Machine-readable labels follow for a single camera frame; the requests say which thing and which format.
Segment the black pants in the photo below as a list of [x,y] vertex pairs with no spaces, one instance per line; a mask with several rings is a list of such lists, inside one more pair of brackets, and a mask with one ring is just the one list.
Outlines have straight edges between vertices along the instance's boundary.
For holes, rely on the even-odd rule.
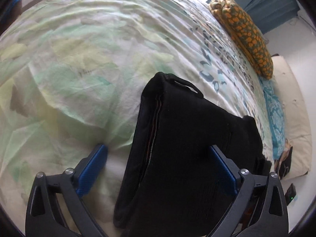
[[237,117],[190,82],[159,72],[141,94],[133,143],[114,210],[123,236],[204,236],[231,203],[215,178],[211,146],[265,176],[253,117]]

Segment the black digital clock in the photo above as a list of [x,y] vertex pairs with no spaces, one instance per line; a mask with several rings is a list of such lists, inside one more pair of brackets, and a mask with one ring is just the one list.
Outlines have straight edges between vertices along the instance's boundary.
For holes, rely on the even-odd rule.
[[296,187],[294,184],[291,184],[285,193],[286,204],[289,205],[296,197]]

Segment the black item beside bed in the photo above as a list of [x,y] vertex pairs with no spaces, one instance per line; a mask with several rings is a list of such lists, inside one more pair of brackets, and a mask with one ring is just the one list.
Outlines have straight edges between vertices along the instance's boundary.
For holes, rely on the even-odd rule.
[[280,158],[275,161],[274,171],[277,173],[280,180],[282,180],[291,169],[293,146],[290,146],[287,150],[284,150]]

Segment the cream upholstered headboard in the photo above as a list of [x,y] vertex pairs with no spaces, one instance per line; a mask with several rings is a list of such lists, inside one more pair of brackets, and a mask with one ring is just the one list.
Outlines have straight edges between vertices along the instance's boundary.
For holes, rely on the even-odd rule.
[[312,134],[308,111],[299,84],[289,64],[282,56],[273,56],[274,93],[284,113],[285,137],[292,147],[289,172],[285,180],[307,174],[312,165]]

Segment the teal patterned pillow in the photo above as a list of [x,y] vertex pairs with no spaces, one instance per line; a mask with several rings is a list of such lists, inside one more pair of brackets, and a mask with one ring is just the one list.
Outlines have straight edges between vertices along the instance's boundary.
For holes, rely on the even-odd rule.
[[273,159],[279,160],[285,147],[285,120],[282,104],[274,91],[272,80],[259,77],[266,102],[266,110],[273,144]]

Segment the floral bedspread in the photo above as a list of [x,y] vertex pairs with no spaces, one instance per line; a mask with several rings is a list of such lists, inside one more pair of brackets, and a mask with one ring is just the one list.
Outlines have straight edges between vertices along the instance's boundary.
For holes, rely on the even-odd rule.
[[109,236],[137,122],[157,72],[192,82],[272,136],[257,73],[198,0],[43,0],[1,36],[1,205],[25,229],[35,175],[75,166],[98,143],[109,158],[85,203]]

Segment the orange floral folded blanket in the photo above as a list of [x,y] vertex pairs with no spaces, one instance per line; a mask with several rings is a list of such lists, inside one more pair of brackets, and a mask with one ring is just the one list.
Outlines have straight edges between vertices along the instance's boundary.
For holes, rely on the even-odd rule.
[[243,52],[257,75],[269,80],[273,61],[261,31],[250,15],[234,0],[211,0],[209,10]]

